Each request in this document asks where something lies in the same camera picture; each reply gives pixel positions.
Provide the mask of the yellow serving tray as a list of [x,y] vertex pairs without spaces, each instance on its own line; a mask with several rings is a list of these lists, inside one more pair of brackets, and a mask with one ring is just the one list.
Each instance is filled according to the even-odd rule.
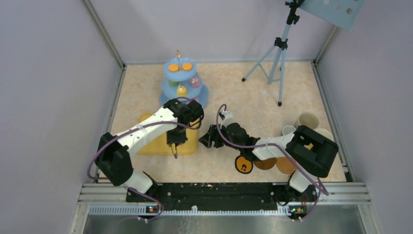
[[[189,156],[193,155],[197,151],[198,145],[198,130],[186,129],[186,134],[188,140],[177,146],[178,156]],[[163,155],[163,156],[172,156],[172,149],[167,145],[167,136],[166,133],[163,133],[151,143],[144,146],[138,151],[140,155]]]

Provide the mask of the yellow cupcake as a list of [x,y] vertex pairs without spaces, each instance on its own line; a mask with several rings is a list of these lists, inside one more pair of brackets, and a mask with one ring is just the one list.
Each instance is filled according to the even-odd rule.
[[185,85],[180,84],[176,89],[176,94],[178,97],[186,97],[188,94],[188,90]]

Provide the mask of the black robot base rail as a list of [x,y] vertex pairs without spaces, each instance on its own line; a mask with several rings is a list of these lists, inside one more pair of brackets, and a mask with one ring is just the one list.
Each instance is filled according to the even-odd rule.
[[316,189],[310,185],[300,193],[285,182],[227,182],[227,183],[158,183],[145,195],[162,204],[177,203],[178,200],[240,199],[258,202],[312,202],[317,196]]

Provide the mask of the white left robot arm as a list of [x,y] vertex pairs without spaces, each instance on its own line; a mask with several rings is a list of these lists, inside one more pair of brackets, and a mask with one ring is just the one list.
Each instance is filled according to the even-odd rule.
[[177,156],[177,147],[186,143],[187,130],[200,128],[204,118],[202,105],[191,100],[185,104],[168,100],[157,112],[137,125],[116,135],[105,133],[99,142],[93,162],[113,186],[126,187],[144,201],[156,196],[155,181],[145,172],[134,169],[131,157],[143,147],[166,134],[166,145]]

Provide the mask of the green cupcake with topping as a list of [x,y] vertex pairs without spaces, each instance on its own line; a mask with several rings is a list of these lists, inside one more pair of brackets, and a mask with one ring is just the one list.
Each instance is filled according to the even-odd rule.
[[178,81],[172,81],[172,80],[168,80],[168,86],[170,87],[176,87],[179,85]]

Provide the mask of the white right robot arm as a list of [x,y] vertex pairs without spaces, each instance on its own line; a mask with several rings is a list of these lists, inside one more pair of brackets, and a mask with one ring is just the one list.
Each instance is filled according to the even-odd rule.
[[249,165],[254,162],[285,158],[298,167],[285,188],[286,196],[292,201],[300,200],[308,186],[315,186],[318,179],[329,175],[339,150],[334,141],[304,125],[292,133],[264,139],[251,137],[238,123],[212,124],[198,141],[207,148],[227,146],[239,151],[239,158],[244,161],[236,166],[244,174],[250,172]]

